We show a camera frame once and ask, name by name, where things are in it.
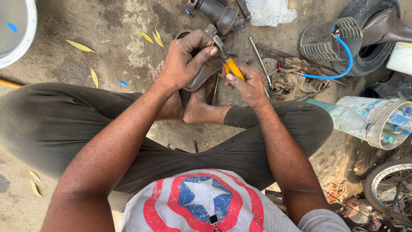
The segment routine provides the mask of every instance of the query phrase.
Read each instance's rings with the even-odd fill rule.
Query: dusty ground
[[[90,68],[98,74],[100,88],[118,92],[144,92],[151,84],[151,73],[167,54],[174,36],[183,29],[205,28],[209,19],[200,13],[189,19],[185,14],[186,1],[137,1],[137,0],[86,0],[57,1],[38,0],[38,25],[34,42],[28,52],[14,64],[0,70],[0,77],[22,84],[61,82],[93,87]],[[289,0],[289,8],[298,12],[298,18],[278,27],[254,27],[247,23],[246,32],[227,35],[226,45],[239,55],[253,54],[247,37],[253,36],[256,43],[276,47],[297,54],[297,42],[302,31],[311,24],[337,18],[351,0]],[[400,0],[402,20],[412,24],[412,5],[409,0]],[[225,5],[235,5],[227,0]],[[307,7],[306,17],[303,11]],[[138,30],[150,33],[157,26],[166,50],[145,41]],[[96,53],[75,49],[65,39],[80,42]],[[273,60],[264,62],[273,64]],[[252,66],[260,68],[257,61]],[[317,99],[334,103],[345,95],[360,95],[364,87],[380,79],[386,70],[375,72],[364,78],[348,81],[343,88],[332,83],[332,87],[318,95]],[[119,80],[128,82],[127,86]],[[219,83],[217,104],[233,103],[240,98],[237,91],[229,91]],[[0,86],[0,94],[11,91]],[[209,149],[241,129],[205,123],[186,124],[179,122],[155,123],[148,137],[161,143],[169,142],[194,152],[195,138],[199,150]],[[327,143],[316,152],[324,152],[320,158],[311,158],[322,185],[329,182],[342,185],[348,196],[357,195],[363,180],[373,167],[389,158],[410,152],[408,145],[390,152],[370,147],[366,142],[335,131]],[[357,167],[359,172],[350,172],[348,167]],[[37,185],[44,198],[33,194],[26,167],[7,154],[0,154],[0,231],[38,231],[45,216],[55,181],[39,173],[42,182]],[[115,213],[115,220],[120,215]]]

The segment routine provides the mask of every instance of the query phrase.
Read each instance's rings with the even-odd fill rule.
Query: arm
[[[282,190],[289,218],[297,225],[314,209],[330,210],[312,165],[267,98],[260,72],[246,64],[239,64],[239,69],[246,82],[227,74],[227,85],[236,87],[243,100],[255,110],[265,140],[268,164]]]
[[[211,55],[212,39],[196,30],[170,44],[162,73],[128,109],[76,155],[59,180],[41,231],[114,231],[108,195],[136,157],[167,99],[190,83]],[[205,47],[194,58],[191,52]]]

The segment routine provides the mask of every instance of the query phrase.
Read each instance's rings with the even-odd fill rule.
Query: blue air hose
[[[300,73],[300,75],[304,76],[304,77],[309,77],[309,78],[317,78],[317,79],[336,79],[339,77],[343,77],[344,75],[348,74],[348,72],[351,70],[352,65],[353,65],[353,58],[352,58],[352,53],[349,50],[349,47],[346,45],[345,42],[343,42],[343,40],[339,37],[336,37],[336,40],[343,46],[343,48],[345,49],[346,53],[348,54],[349,57],[349,66],[346,69],[346,71],[342,74],[339,74],[337,76],[315,76],[315,75],[309,75],[309,74],[304,74],[304,73]]]

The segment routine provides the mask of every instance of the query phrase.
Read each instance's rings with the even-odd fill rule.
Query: forearm
[[[272,105],[256,111],[256,115],[265,140],[270,170],[285,197],[292,221],[297,224],[313,209],[330,209],[312,165]]]
[[[108,195],[135,159],[144,137],[172,94],[155,82],[82,148],[55,192]]]

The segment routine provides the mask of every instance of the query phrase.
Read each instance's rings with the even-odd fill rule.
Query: white t-shirt
[[[316,209],[296,226],[269,198],[236,173],[200,169],[152,182],[126,205],[121,232],[213,232],[209,217],[228,231],[349,232],[335,213]]]

